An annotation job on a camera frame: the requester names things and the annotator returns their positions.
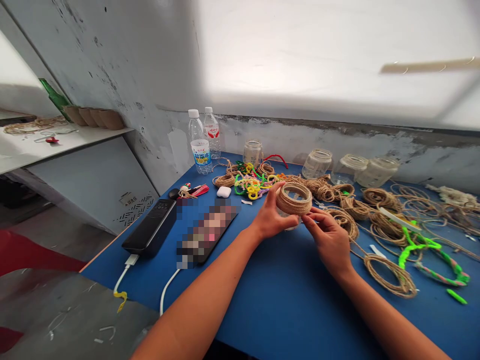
hand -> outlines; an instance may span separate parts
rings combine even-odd
[[[320,259],[334,278],[355,272],[350,260],[349,234],[332,215],[312,207],[301,219],[315,240]]]
[[[249,226],[260,236],[261,240],[271,238],[279,232],[299,224],[298,215],[281,217],[277,212],[277,189],[284,184],[285,181],[277,182],[270,188],[263,206]]]

cardboard tube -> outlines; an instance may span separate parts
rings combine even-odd
[[[99,113],[103,123],[108,129],[121,130],[125,127],[118,112],[113,110],[101,110]]]
[[[78,126],[88,126],[84,118],[80,116],[79,106],[67,105],[63,107],[63,110],[66,112],[68,117]]]
[[[93,120],[95,120],[96,124],[100,128],[106,129],[107,127],[105,126],[104,121],[100,117],[100,111],[102,111],[102,110],[103,109],[90,109],[90,114],[91,114],[91,117],[93,118]]]
[[[91,128],[98,128],[99,126],[95,122],[94,118],[92,117],[92,114],[90,114],[90,109],[91,107],[81,107],[78,109],[78,113],[82,117],[83,120],[85,120],[86,124],[91,127]]]

glass jar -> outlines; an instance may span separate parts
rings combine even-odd
[[[245,164],[252,163],[256,168],[260,164],[262,151],[262,143],[260,140],[249,139],[245,141],[245,147],[243,148],[243,162]]]
[[[363,156],[347,154],[342,157],[331,171],[331,182],[335,185],[353,185],[359,174],[367,168],[369,161]]]
[[[365,188],[379,188],[387,182],[399,169],[399,162],[389,157],[374,157],[370,159],[364,171],[356,182]]]
[[[299,185],[299,184],[292,183],[292,182],[287,182],[285,185],[283,185],[280,188],[279,191],[283,192],[285,194],[285,196],[293,199],[295,201],[295,203],[298,204],[298,205],[309,204],[310,207],[312,206],[312,193],[310,192],[310,190],[308,188],[306,188],[303,185]],[[276,211],[278,212],[278,214],[282,218],[289,217],[290,216],[289,213],[287,213],[287,212],[285,212],[285,211],[283,211],[282,209],[279,208],[278,201],[279,200],[278,200],[278,197],[277,197]],[[298,227],[299,227],[299,225],[296,225],[296,226],[293,226],[293,227],[286,228],[285,230],[290,231],[290,230],[296,229]]]
[[[324,149],[313,149],[305,160],[301,174],[305,179],[318,179],[325,175],[332,163],[332,153]]]

red pipe cleaner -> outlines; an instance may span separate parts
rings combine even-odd
[[[270,156],[267,157],[265,160],[263,160],[262,164],[263,164],[264,162],[266,162],[268,159],[273,158],[273,157],[278,157],[278,158],[280,158],[280,159],[283,161],[283,163],[285,164],[285,167],[286,167],[287,169],[289,168],[289,166],[288,166],[287,163],[285,162],[284,158],[283,158],[281,155],[278,155],[278,154],[270,155]]]

plastic water bottle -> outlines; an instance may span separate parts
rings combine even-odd
[[[207,106],[205,108],[205,120],[203,121],[203,126],[206,129],[208,141],[210,142],[211,158],[218,159],[222,154],[222,149],[220,148],[220,129],[219,122],[213,113],[214,111],[211,107]]]
[[[188,116],[190,116],[188,132],[190,133],[190,145],[195,158],[196,170],[202,175],[210,174],[212,172],[212,159],[210,158],[209,140],[200,121],[199,111],[197,109],[188,110]]]

